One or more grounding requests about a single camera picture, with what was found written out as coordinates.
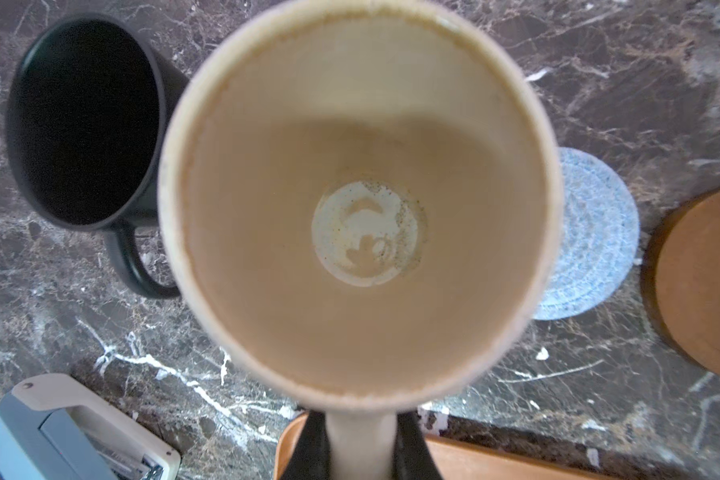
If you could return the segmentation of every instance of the round wooden object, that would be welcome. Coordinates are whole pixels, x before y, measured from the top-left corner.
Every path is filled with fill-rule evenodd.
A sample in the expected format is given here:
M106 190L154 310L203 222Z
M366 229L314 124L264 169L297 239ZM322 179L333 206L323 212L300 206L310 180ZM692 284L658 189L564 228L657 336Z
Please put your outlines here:
M720 192L681 207L654 234L643 299L672 344L720 374Z

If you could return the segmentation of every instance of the blue stapler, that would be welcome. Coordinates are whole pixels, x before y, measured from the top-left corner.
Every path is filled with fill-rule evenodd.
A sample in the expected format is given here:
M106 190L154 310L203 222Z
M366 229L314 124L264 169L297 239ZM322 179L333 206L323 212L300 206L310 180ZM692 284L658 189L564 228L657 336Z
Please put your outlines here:
M179 453L91 390L59 373L0 400L4 480L174 480Z

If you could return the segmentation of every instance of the blue coaster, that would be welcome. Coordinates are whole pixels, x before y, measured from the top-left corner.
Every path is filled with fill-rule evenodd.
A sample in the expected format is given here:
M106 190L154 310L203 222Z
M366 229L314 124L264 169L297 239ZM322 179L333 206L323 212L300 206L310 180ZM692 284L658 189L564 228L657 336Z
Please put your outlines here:
M578 315L611 296L634 264L637 206L624 181L602 160L560 149L565 189L563 244L534 318Z

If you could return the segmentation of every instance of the marble countertop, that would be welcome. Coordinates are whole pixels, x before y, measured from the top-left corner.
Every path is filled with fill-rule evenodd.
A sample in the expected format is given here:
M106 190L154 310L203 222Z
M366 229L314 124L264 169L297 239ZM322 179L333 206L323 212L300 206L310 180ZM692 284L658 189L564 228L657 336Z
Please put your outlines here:
M24 50L63 15L120 18L192 75L273 3L0 1L0 398L29 376L69 373L175 446L184 479L270 478L296 405L235 368L181 300L130 293L101 238L33 213L6 162L6 97ZM642 247L667 212L720 187L720 0L444 4L506 47L560 145L624 178ZM167 275L155 233L140 241ZM656 335L638 275L595 310L533 322L498 366L425 405L423 429L617 478L720 480L720 377Z

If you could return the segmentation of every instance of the white mug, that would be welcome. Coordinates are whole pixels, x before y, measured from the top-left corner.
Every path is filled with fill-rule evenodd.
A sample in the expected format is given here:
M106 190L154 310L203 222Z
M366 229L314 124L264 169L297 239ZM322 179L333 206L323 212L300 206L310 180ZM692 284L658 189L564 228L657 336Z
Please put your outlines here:
M332 478L389 478L394 414L519 337L563 203L522 72L418 0L295 0L241 27L184 91L158 197L192 311L326 411Z

